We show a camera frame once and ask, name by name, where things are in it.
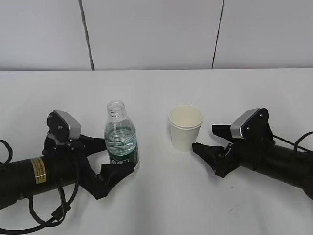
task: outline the white wall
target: white wall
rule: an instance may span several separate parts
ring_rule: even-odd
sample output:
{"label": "white wall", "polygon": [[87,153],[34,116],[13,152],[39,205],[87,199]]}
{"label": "white wall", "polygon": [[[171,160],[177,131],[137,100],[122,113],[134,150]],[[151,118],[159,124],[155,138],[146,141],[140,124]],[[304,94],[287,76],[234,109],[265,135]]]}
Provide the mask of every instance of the white wall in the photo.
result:
{"label": "white wall", "polygon": [[77,0],[1,0],[0,70],[90,70]]}
{"label": "white wall", "polygon": [[225,0],[215,69],[313,67],[312,0]]}
{"label": "white wall", "polygon": [[210,69],[222,0],[83,0],[96,70]]}
{"label": "white wall", "polygon": [[[96,70],[210,69],[223,0],[83,0]],[[90,70],[79,0],[1,0],[0,70]],[[225,0],[215,69],[313,67],[312,0]]]}

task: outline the cable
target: cable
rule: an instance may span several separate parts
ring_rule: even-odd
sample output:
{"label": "cable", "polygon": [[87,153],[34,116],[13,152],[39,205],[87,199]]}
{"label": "cable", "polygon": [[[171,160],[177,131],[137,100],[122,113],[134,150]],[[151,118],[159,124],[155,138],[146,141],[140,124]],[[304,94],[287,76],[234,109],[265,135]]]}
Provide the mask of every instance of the cable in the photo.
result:
{"label": "cable", "polygon": [[298,151],[297,149],[299,148],[299,144],[302,140],[304,140],[306,137],[308,137],[309,135],[313,134],[313,131],[310,131],[308,133],[305,133],[303,136],[301,136],[295,143],[294,143],[294,148],[293,148],[293,151],[294,151],[294,156],[295,157],[298,157]]}
{"label": "cable", "polygon": [[[4,144],[4,146],[6,147],[6,149],[9,152],[9,157],[8,159],[5,161],[5,163],[0,163],[0,164],[8,164],[13,157],[13,150],[11,148],[11,146],[8,144],[8,142],[4,141],[4,140],[0,140],[1,143]],[[73,202],[73,200],[75,199],[77,192],[78,192],[78,187],[79,187],[79,166],[78,163],[75,159],[75,156],[73,155],[72,151],[70,152],[70,156],[73,160],[73,163],[75,165],[75,174],[76,174],[76,179],[75,179],[75,188],[73,190],[73,193],[70,197],[70,199],[68,200],[68,202],[66,202],[65,199],[65,194],[64,194],[64,190],[62,187],[62,182],[58,183],[58,190],[59,190],[59,195],[60,195],[60,199],[61,199],[61,206],[59,206],[53,213],[52,213],[52,218],[50,218],[48,221],[43,221],[39,218],[39,216],[36,214],[35,210],[34,210],[34,206],[33,206],[33,202],[34,202],[34,197],[33,195],[28,197],[29,200],[29,211],[30,214],[32,215],[32,217],[36,220],[37,223],[39,223],[39,226],[30,228],[30,229],[20,229],[20,230],[8,230],[8,229],[1,229],[0,228],[0,233],[1,234],[8,234],[8,235],[19,235],[19,234],[28,234],[28,233],[33,233],[35,231],[38,231],[40,229],[43,229],[45,227],[55,227],[60,225],[63,220],[65,219],[65,215],[66,213],[69,211],[70,209],[70,205]],[[61,217],[59,218],[59,214],[58,214],[58,210],[61,209]]]}
{"label": "cable", "polygon": [[0,165],[1,165],[1,164],[2,164],[2,165],[3,165],[3,164],[8,164],[8,163],[12,160],[12,157],[13,157],[13,150],[12,150],[11,146],[8,144],[7,141],[0,140],[0,142],[4,144],[4,146],[6,147],[6,149],[7,149],[8,152],[9,152],[9,157],[8,157],[8,159],[5,161],[5,163],[1,163],[1,162],[0,162]]}
{"label": "cable", "polygon": [[[280,140],[280,141],[282,141],[282,142],[285,142],[285,143],[288,143],[288,144],[290,144],[290,145],[292,145],[292,146],[295,146],[295,143],[292,143],[292,142],[290,142],[290,141],[288,141],[288,140],[286,140],[286,139],[283,139],[283,138],[281,138],[281,137],[279,137],[279,136],[273,135],[273,137],[276,138],[276,139],[278,139],[278,140]],[[311,150],[308,150],[308,149],[303,148],[303,147],[301,147],[301,146],[298,146],[297,148],[300,148],[300,149],[302,149],[303,151],[306,151],[306,152],[309,152],[309,153],[313,153]]]}

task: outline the white table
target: white table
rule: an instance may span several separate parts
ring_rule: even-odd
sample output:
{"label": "white table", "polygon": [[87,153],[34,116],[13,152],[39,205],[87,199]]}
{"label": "white table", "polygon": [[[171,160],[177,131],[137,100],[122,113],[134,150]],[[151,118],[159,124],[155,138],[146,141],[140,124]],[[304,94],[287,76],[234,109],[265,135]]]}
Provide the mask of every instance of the white table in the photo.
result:
{"label": "white table", "polygon": [[[98,201],[80,188],[64,223],[36,234],[311,235],[313,201],[301,189],[242,167],[225,179],[215,176],[200,157],[172,147],[167,113],[179,104],[199,107],[198,142],[225,146],[211,124],[231,124],[245,110],[265,107],[273,132],[295,141],[313,130],[312,77],[313,69],[2,71],[0,139],[12,145],[13,161],[40,156],[53,109],[71,113],[82,134],[102,137],[113,99],[125,102],[136,126],[137,174]],[[0,155],[6,158],[2,146]],[[106,152],[89,159],[96,172],[109,162]],[[67,196],[72,189],[66,187]],[[35,196],[44,219],[59,204],[56,190]],[[0,211],[2,228],[35,225],[26,199]]]}

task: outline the water bottle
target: water bottle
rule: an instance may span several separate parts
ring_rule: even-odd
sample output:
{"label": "water bottle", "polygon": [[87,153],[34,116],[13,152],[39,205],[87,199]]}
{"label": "water bottle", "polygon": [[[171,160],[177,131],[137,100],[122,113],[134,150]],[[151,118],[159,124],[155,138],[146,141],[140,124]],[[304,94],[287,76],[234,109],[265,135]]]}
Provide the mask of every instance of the water bottle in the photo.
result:
{"label": "water bottle", "polygon": [[138,167],[138,146],[136,129],[126,114],[125,105],[120,100],[108,103],[108,121],[104,130],[104,140],[110,163],[132,162],[134,171]]}

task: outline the paper cup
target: paper cup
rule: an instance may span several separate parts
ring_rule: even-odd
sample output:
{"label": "paper cup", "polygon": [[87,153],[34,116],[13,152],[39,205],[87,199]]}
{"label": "paper cup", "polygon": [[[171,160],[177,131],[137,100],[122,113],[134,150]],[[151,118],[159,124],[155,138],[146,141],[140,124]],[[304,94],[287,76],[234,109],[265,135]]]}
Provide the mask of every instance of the paper cup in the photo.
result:
{"label": "paper cup", "polygon": [[169,112],[168,118],[174,148],[181,152],[189,151],[203,123],[201,111],[191,105],[179,105]]}

